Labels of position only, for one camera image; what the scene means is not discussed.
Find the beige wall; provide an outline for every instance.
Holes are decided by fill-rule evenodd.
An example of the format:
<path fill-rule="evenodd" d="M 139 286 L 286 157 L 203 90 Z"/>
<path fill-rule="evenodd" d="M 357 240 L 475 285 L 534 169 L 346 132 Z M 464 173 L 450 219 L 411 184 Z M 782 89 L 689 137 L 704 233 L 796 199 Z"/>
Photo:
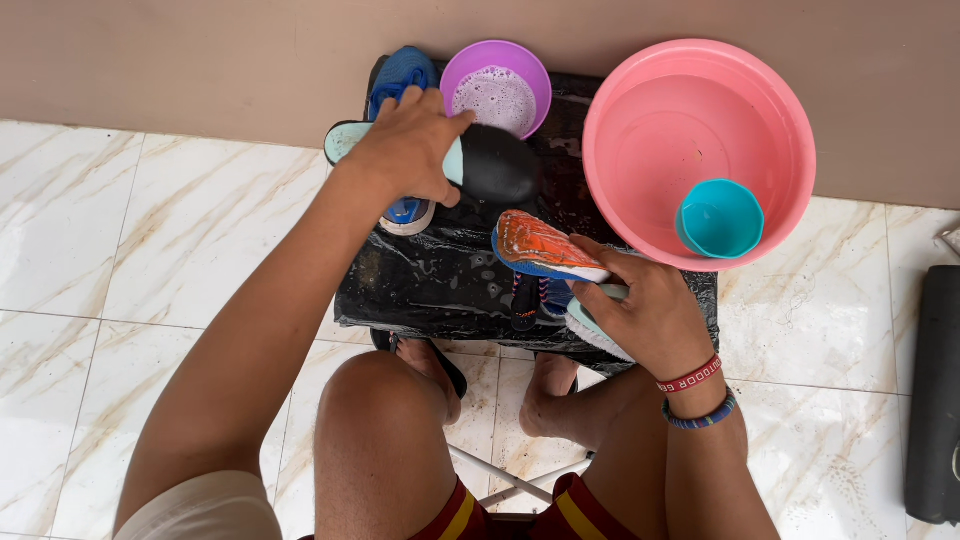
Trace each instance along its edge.
<path fill-rule="evenodd" d="M 818 194 L 960 209 L 958 28 L 955 0 L 6 0 L 0 117 L 318 147 L 403 44 L 502 37 L 602 76 L 708 37 L 796 91 Z"/>

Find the blue shoelace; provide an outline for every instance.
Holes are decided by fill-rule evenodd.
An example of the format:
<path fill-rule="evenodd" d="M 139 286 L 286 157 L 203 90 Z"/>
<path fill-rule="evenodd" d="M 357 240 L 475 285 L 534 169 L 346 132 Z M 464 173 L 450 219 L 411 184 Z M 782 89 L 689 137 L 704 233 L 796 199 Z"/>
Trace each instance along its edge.
<path fill-rule="evenodd" d="M 422 68 L 415 67 L 407 74 L 406 79 L 404 79 L 402 83 L 384 83 L 374 88 L 370 96 L 369 117 L 375 119 L 380 114 L 380 106 L 383 105 L 383 102 L 386 101 L 387 98 L 392 97 L 399 101 L 403 95 L 403 90 L 406 90 L 407 86 L 413 85 L 417 85 L 426 90 L 426 73 L 423 72 Z"/>

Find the red shorts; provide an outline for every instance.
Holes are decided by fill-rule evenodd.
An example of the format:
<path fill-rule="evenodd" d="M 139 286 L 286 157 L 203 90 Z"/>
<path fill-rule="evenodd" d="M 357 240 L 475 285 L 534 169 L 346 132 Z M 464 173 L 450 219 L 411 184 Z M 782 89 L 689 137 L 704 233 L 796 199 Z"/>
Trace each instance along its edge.
<path fill-rule="evenodd" d="M 411 540 L 501 538 L 639 540 L 593 498 L 576 473 L 557 480 L 553 504 L 530 523 L 495 522 L 457 479 L 440 515 Z"/>

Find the foam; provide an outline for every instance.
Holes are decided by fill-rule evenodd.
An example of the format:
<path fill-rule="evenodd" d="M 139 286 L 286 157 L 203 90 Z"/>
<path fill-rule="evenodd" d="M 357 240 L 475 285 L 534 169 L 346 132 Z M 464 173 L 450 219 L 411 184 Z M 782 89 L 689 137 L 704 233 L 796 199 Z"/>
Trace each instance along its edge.
<path fill-rule="evenodd" d="M 522 138 L 537 118 L 537 99 L 530 85 L 514 71 L 489 65 L 457 85 L 453 112 L 464 110 L 476 111 L 477 124 L 495 126 Z"/>

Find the bracelet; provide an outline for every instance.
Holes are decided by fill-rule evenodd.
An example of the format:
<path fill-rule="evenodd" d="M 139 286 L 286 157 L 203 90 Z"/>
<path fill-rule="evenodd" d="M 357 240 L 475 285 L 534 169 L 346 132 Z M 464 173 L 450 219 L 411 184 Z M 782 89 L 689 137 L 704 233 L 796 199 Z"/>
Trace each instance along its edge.
<path fill-rule="evenodd" d="M 693 420 L 682 420 L 676 416 L 670 414 L 670 400 L 664 399 L 663 406 L 660 407 L 660 412 L 663 413 L 663 418 L 667 422 L 673 424 L 681 430 L 696 430 L 699 428 L 709 428 L 710 426 L 720 422 L 724 418 L 730 416 L 730 413 L 733 412 L 733 408 L 736 407 L 736 396 L 733 395 L 733 391 L 730 390 L 730 387 L 727 386 L 727 399 L 720 405 L 720 408 L 714 410 L 707 416 L 703 418 L 694 418 Z"/>
<path fill-rule="evenodd" d="M 689 375 L 684 375 L 679 379 L 671 380 L 669 382 L 660 382 L 658 380 L 657 388 L 659 388 L 662 392 L 666 392 L 667 394 L 692 388 L 704 380 L 712 377 L 714 373 L 720 370 L 720 366 L 722 365 L 723 362 L 720 361 L 720 355 L 713 355 L 713 357 L 707 360 L 706 364 Z"/>

